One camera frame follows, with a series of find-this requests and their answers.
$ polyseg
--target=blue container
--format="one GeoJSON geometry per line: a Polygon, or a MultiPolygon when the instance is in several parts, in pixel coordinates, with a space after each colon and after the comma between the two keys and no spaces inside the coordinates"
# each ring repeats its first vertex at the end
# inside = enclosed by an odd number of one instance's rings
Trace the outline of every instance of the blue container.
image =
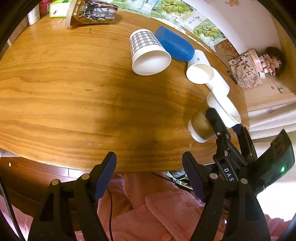
{"type": "Polygon", "coordinates": [[[184,62],[189,62],[193,58],[193,45],[179,34],[160,26],[154,35],[173,58],[184,62]]]}

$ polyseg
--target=white paper cup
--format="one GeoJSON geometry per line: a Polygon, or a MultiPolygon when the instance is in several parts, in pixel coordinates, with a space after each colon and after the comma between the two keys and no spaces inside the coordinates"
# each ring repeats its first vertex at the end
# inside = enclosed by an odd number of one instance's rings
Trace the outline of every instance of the white paper cup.
{"type": "Polygon", "coordinates": [[[214,87],[216,87],[221,92],[228,95],[229,91],[230,91],[229,85],[226,83],[226,81],[223,79],[221,74],[216,69],[212,68],[212,70],[214,72],[213,78],[208,83],[206,83],[205,85],[210,90],[213,89],[214,87]]]}
{"type": "Polygon", "coordinates": [[[130,36],[132,70],[138,75],[153,75],[171,63],[170,54],[148,29],[138,29],[130,36]]]}
{"type": "Polygon", "coordinates": [[[211,90],[217,87],[228,95],[229,86],[220,73],[210,66],[210,63],[201,50],[195,50],[192,60],[188,62],[187,78],[195,84],[206,84],[211,90]]]}
{"type": "Polygon", "coordinates": [[[204,143],[215,136],[214,130],[205,116],[210,107],[216,109],[227,128],[232,128],[242,122],[239,112],[231,100],[217,88],[213,88],[188,122],[188,130],[191,136],[200,143],[204,143]]]}

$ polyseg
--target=plaid paper cup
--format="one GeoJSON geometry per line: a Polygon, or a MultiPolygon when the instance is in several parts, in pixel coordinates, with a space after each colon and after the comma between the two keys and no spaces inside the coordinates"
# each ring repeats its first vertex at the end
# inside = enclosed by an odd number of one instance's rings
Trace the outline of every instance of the plaid paper cup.
{"type": "Polygon", "coordinates": [[[139,75],[153,75],[166,69],[170,54],[148,29],[138,29],[130,36],[132,69],[139,75]]]}

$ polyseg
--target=pink fabric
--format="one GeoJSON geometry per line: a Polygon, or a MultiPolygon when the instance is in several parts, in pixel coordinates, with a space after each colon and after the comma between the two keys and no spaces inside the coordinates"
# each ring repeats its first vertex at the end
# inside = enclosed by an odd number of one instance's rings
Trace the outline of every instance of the pink fabric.
{"type": "MultiPolygon", "coordinates": [[[[202,204],[190,193],[151,173],[115,174],[108,188],[113,201],[112,234],[115,241],[187,241],[203,210],[202,204]]],[[[13,228],[2,196],[0,209],[13,228]]],[[[33,218],[17,208],[14,211],[27,239],[33,218]]],[[[108,192],[99,201],[98,214],[110,238],[108,192]]],[[[290,221],[271,219],[268,215],[266,221],[272,241],[277,240],[290,224],[290,221]]],[[[215,241],[222,239],[224,228],[224,220],[221,219],[215,241]]],[[[75,234],[77,240],[84,240],[81,232],[75,234]]]]}
{"type": "Polygon", "coordinates": [[[268,54],[263,55],[264,60],[267,62],[267,69],[269,70],[271,75],[276,75],[276,66],[274,64],[274,61],[271,57],[269,57],[268,54]]]}

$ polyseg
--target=wooden floor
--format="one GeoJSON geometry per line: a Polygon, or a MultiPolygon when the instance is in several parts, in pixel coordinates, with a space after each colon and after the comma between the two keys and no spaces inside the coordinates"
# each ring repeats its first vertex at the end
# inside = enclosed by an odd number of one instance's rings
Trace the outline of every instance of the wooden floor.
{"type": "MultiPolygon", "coordinates": [[[[0,175],[5,183],[12,205],[23,213],[35,215],[50,182],[75,180],[86,172],[50,166],[22,157],[0,158],[0,175]]],[[[80,230],[74,202],[70,202],[74,229],[80,230]]]]}

